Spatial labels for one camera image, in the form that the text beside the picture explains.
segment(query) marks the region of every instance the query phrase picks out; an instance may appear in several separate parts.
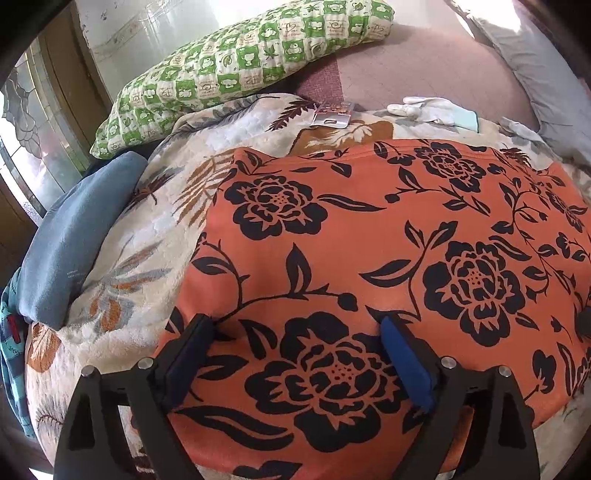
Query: silver bolt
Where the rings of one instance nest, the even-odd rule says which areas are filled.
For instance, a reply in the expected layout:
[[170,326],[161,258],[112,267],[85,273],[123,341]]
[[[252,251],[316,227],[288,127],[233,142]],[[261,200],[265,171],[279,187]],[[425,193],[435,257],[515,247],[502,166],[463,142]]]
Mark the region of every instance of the silver bolt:
[[152,368],[153,364],[154,364],[154,359],[147,356],[146,358],[142,358],[138,362],[138,368],[140,370],[149,370],[150,368]]
[[510,377],[513,372],[511,371],[511,368],[509,368],[506,365],[501,365],[499,367],[499,373],[503,376],[503,377]]
[[456,359],[452,358],[451,356],[442,357],[441,364],[442,364],[442,366],[444,366],[445,368],[448,368],[449,370],[457,367]]
[[88,378],[89,376],[91,376],[95,372],[95,370],[96,370],[96,368],[93,367],[92,365],[86,365],[85,367],[82,367],[80,374],[83,377]]

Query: green checkered pillow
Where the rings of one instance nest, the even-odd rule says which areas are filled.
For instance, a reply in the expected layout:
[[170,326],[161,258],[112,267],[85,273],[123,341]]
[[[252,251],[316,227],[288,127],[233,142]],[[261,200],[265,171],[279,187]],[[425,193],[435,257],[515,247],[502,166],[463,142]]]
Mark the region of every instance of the green checkered pillow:
[[390,34],[392,8],[374,0],[296,0],[188,43],[117,96],[90,153],[168,135],[179,117],[251,95],[307,63]]

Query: fleece blanket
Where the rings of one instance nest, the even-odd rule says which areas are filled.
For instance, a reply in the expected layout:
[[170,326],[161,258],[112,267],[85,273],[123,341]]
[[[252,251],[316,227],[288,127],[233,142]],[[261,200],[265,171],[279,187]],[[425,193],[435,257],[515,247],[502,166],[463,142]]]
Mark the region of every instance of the fleece blanket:
[[[92,364],[102,373],[120,371],[154,352],[236,148],[281,157],[344,150],[386,138],[435,138],[494,147],[527,159],[536,170],[557,160],[543,145],[507,136],[485,120],[480,120],[480,134],[367,113],[355,113],[344,130],[311,129],[313,110],[311,102],[287,94],[233,100],[182,117],[154,152],[105,238],[66,326],[58,332],[33,327],[27,340],[28,403],[33,428],[50,462],[81,368]],[[337,160],[331,168],[336,174],[349,174]],[[536,430],[544,479],[560,470],[591,423],[590,396],[579,391],[566,410]],[[124,410],[123,418],[138,469],[146,472],[149,463],[129,411]],[[220,478],[219,473],[201,470],[208,480]]]

